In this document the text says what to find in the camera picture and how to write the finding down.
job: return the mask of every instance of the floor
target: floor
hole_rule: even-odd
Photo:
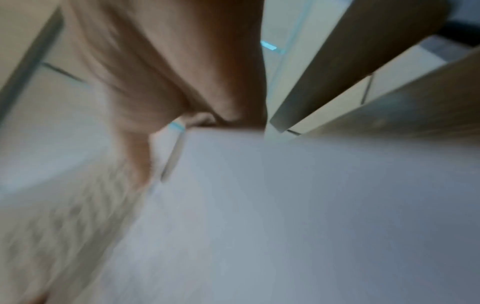
[[[343,0],[266,1],[262,45],[269,114],[280,106],[347,7]],[[291,130],[308,132],[442,64],[423,48],[413,47]],[[86,76],[68,36],[61,33],[0,128],[0,198],[48,180],[110,145]],[[268,125],[265,137],[288,141],[296,135],[279,134]]]

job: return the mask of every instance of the tile floor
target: tile floor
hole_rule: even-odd
[[[262,39],[276,47],[264,48],[270,115],[347,7],[342,0],[267,0]],[[378,71],[367,97],[371,100],[442,64],[432,56],[423,49],[406,52]],[[0,128],[0,197],[2,192],[52,178],[110,145],[93,92],[82,81],[86,77],[67,35],[61,33]],[[360,106],[368,81],[359,82],[292,130],[310,131]],[[296,137],[279,134],[270,125],[265,134],[274,141]]]

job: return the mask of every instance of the skin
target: skin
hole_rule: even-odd
[[[264,0],[67,0],[63,14],[119,150],[144,186],[150,135],[187,127],[263,129]]]

